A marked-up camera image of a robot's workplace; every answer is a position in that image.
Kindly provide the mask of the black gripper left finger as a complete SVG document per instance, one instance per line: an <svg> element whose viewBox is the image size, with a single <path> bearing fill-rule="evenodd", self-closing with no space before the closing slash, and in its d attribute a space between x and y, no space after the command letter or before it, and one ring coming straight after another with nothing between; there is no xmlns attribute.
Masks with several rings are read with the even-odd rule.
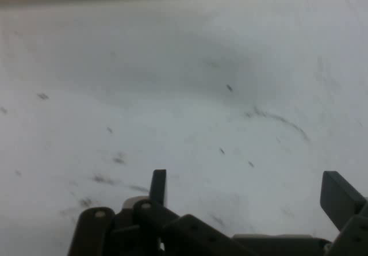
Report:
<svg viewBox="0 0 368 256"><path fill-rule="evenodd" d="M77 221L69 255L247 255L247 249L192 215L164 206L166 171L154 170L148 197L115 213L89 208Z"/></svg>

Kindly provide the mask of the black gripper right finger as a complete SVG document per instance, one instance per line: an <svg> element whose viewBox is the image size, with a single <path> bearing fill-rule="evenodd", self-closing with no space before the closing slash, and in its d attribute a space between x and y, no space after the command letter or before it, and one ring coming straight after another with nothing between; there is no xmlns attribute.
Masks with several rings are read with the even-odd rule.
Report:
<svg viewBox="0 0 368 256"><path fill-rule="evenodd" d="M367 255L367 198L337 171L325 171L320 205L339 230L325 255Z"/></svg>

